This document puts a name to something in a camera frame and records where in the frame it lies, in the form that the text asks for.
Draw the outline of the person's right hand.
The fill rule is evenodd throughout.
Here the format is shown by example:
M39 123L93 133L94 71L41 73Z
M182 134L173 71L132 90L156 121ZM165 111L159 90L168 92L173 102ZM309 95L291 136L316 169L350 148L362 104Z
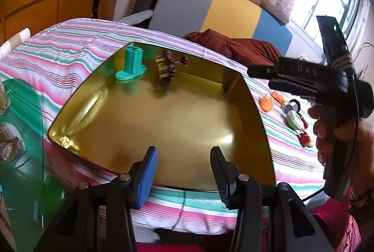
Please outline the person's right hand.
M313 132L317 136L316 148L318 160L325 164L327 159L333 155L333 144L328 138L328 130L319 120L320 105L314 105L307 110L312 119L316 119ZM368 190L373 190L373 127L362 120L356 125L354 120L333 130L339 140L350 141L358 138L357 161L351 173L351 187L356 196L363 195Z

